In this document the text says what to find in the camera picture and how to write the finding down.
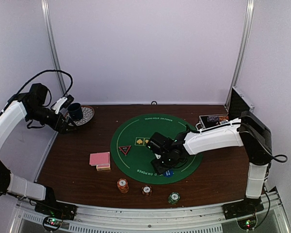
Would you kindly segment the blue small blind button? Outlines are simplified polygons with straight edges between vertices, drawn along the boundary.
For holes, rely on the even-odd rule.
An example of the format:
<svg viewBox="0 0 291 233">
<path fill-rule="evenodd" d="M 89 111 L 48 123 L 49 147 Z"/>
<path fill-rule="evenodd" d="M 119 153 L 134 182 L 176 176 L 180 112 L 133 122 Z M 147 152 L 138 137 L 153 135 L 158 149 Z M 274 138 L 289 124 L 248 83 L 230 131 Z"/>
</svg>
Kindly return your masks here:
<svg viewBox="0 0 291 233">
<path fill-rule="evenodd" d="M 172 177 L 174 175 L 173 170 L 169 169 L 167 171 L 164 172 L 164 176 L 165 177 Z"/>
</svg>

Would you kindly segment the black hundred chip stack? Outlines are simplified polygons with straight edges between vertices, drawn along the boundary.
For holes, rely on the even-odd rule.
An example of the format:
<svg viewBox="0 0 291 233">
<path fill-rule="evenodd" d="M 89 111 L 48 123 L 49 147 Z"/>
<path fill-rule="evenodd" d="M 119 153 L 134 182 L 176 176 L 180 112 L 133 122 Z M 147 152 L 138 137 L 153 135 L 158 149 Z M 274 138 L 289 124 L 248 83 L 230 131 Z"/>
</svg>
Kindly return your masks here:
<svg viewBox="0 0 291 233">
<path fill-rule="evenodd" d="M 145 185 L 142 187 L 142 194 L 144 196 L 151 196 L 152 195 L 152 187 L 149 185 Z"/>
</svg>

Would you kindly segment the green chip stack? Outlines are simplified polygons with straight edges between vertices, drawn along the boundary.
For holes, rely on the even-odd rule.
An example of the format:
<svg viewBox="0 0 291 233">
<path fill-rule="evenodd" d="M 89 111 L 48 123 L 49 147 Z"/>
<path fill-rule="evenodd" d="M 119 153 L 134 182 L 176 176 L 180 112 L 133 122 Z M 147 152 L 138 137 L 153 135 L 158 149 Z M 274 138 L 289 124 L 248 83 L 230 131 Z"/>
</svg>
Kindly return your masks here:
<svg viewBox="0 0 291 233">
<path fill-rule="evenodd" d="M 168 196 L 168 202 L 172 205 L 175 205 L 179 202 L 180 200 L 180 194 L 178 192 L 172 192 L 169 196 Z"/>
</svg>

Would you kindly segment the red five chip stack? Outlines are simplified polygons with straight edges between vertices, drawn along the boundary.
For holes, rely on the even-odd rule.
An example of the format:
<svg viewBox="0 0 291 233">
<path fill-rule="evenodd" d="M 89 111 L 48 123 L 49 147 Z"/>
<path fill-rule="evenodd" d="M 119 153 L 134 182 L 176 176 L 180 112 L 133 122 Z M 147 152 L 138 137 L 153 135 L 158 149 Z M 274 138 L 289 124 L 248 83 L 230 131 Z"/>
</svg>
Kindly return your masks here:
<svg viewBox="0 0 291 233">
<path fill-rule="evenodd" d="M 117 181 L 117 187 L 121 193 L 127 193 L 129 191 L 128 181 L 124 178 L 121 178 Z"/>
</svg>

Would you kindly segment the red backed card deck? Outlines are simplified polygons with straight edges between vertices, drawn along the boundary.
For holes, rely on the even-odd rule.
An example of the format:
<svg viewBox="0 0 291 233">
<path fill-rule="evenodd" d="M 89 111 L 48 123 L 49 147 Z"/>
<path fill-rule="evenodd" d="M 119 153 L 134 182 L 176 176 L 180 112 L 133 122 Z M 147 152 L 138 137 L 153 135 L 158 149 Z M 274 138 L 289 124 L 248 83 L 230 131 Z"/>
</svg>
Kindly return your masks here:
<svg viewBox="0 0 291 233">
<path fill-rule="evenodd" d="M 110 164 L 110 153 L 109 152 L 99 152 L 91 153 L 89 158 L 89 165 L 100 166 Z"/>
</svg>

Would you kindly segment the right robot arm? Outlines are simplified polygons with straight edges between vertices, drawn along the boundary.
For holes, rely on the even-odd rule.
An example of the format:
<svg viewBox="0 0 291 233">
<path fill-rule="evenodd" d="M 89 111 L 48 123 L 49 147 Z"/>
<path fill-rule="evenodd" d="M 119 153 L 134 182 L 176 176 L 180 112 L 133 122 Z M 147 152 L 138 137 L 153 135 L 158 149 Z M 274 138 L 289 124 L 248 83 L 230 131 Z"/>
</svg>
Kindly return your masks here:
<svg viewBox="0 0 291 233">
<path fill-rule="evenodd" d="M 273 159 L 270 130 L 250 111 L 239 118 L 207 129 L 186 130 L 174 139 L 155 132 L 146 147 L 156 156 L 151 161 L 158 174 L 175 168 L 189 156 L 228 147 L 244 147 L 249 159 L 246 198 L 239 203 L 242 214 L 251 213 L 258 205 L 267 167 Z"/>
</svg>

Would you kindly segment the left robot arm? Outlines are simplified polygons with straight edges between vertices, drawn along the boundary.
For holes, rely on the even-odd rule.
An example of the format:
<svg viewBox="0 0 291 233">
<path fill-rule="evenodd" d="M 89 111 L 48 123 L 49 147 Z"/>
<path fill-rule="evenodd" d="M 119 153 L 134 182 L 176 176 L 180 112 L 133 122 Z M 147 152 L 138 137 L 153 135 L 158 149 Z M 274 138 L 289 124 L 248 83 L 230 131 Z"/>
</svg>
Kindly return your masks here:
<svg viewBox="0 0 291 233">
<path fill-rule="evenodd" d="M 41 126 L 49 126 L 58 133 L 76 129 L 73 120 L 61 112 L 74 98 L 71 95 L 61 97 L 54 106 L 48 108 L 45 106 L 48 91 L 45 85 L 35 83 L 28 92 L 15 94 L 9 99 L 0 112 L 0 153 L 22 121 L 37 121 Z M 49 192 L 50 188 L 15 175 L 0 159 L 0 194 L 41 201 L 42 209 L 54 216 L 60 211 L 60 205 L 47 197 Z"/>
</svg>

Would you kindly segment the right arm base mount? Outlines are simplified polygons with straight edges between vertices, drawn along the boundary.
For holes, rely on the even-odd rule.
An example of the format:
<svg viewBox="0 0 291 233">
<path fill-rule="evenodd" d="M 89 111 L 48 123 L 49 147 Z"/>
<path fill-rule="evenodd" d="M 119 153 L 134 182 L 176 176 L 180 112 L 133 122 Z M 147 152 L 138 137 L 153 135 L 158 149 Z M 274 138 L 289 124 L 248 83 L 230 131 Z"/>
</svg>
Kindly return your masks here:
<svg viewBox="0 0 291 233">
<path fill-rule="evenodd" d="M 239 218 L 247 215 L 252 215 L 255 212 L 263 211 L 262 203 L 245 203 L 243 201 L 224 204 L 222 206 L 225 219 Z"/>
</svg>

